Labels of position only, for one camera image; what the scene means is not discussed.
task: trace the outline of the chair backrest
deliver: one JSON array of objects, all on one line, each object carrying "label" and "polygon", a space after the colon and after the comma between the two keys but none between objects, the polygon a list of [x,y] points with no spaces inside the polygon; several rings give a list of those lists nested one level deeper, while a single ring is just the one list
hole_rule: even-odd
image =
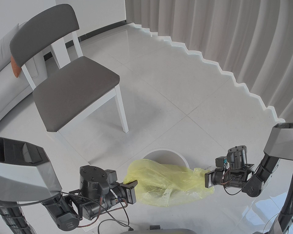
[{"label": "chair backrest", "polygon": [[44,48],[79,29],[69,4],[53,6],[31,18],[10,42],[11,54],[19,67]]}]

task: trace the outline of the gray upholstered chair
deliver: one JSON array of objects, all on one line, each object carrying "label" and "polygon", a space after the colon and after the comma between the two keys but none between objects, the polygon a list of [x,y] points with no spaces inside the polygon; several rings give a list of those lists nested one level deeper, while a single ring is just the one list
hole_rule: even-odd
[{"label": "gray upholstered chair", "polygon": [[[119,75],[97,62],[84,57],[76,35],[79,29],[73,8],[68,4],[51,7],[31,18],[14,36],[10,50],[33,89],[33,97],[48,132],[74,154],[79,164],[87,163],[62,136],[73,125],[115,97],[124,132],[128,132],[119,88]],[[49,45],[64,43],[63,36],[72,33],[78,58],[68,63],[56,60],[59,71],[37,87],[25,63]]]}]

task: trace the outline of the beige curtain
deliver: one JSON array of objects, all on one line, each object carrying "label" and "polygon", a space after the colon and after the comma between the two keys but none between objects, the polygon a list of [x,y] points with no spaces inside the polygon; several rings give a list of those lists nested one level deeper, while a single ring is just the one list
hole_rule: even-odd
[{"label": "beige curtain", "polygon": [[128,22],[233,72],[293,122],[293,0],[125,0]]}]

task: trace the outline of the translucent garbage bag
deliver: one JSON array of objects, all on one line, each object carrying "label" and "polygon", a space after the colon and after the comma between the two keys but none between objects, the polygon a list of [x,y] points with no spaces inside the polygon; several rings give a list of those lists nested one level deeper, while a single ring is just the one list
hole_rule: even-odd
[{"label": "translucent garbage bag", "polygon": [[214,193],[214,187],[205,187],[205,173],[201,168],[159,164],[149,159],[133,161],[123,183],[138,181],[135,187],[137,201],[159,207],[168,207],[203,199]]}]

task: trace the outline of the sofa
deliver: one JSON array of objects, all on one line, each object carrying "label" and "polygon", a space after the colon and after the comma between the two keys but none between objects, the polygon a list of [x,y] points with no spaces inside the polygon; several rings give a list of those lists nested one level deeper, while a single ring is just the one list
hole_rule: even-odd
[{"label": "sofa", "polygon": [[[6,48],[2,48],[2,51],[9,49],[7,48],[9,43],[3,43],[2,45],[6,46]],[[36,85],[47,78],[46,64],[42,52],[26,62],[26,66]],[[18,77],[15,77],[11,63],[8,63],[2,69],[0,68],[0,120],[32,91],[23,71],[20,72]]]}]

